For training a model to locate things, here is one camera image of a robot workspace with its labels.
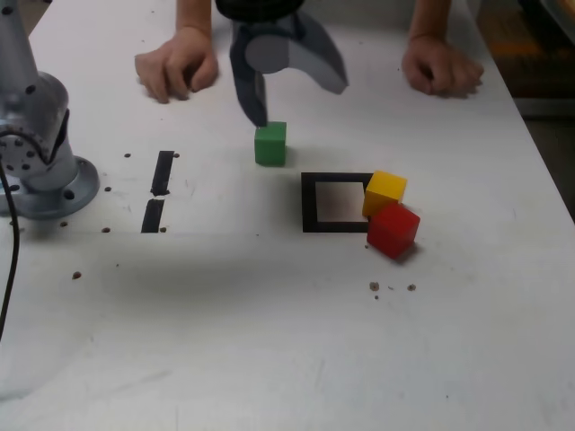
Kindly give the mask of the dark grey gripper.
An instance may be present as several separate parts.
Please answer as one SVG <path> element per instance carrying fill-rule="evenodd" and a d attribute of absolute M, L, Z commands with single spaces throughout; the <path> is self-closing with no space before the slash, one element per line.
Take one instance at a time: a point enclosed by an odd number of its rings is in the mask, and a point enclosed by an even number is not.
<path fill-rule="evenodd" d="M 275 21 L 232 22 L 230 63 L 237 99 L 255 127 L 268 123 L 265 81 L 284 69 L 296 69 L 334 94 L 349 86 L 341 53 L 325 28 L 303 12 Z"/>

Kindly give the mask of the person's right hand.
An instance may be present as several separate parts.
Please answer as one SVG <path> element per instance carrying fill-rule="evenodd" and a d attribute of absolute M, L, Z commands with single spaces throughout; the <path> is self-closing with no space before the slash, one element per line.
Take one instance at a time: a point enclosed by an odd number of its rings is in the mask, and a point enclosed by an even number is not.
<path fill-rule="evenodd" d="M 148 95 L 162 104 L 209 88 L 219 72 L 211 36 L 192 27 L 177 30 L 160 48 L 136 55 L 135 68 Z"/>

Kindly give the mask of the person's left hand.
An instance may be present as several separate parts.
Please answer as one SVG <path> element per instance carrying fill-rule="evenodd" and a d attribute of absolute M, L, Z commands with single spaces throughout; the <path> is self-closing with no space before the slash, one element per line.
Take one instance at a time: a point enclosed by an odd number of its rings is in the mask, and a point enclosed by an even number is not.
<path fill-rule="evenodd" d="M 402 71 L 410 87 L 433 96 L 463 97 L 482 83 L 483 67 L 445 41 L 420 36 L 409 41 Z"/>

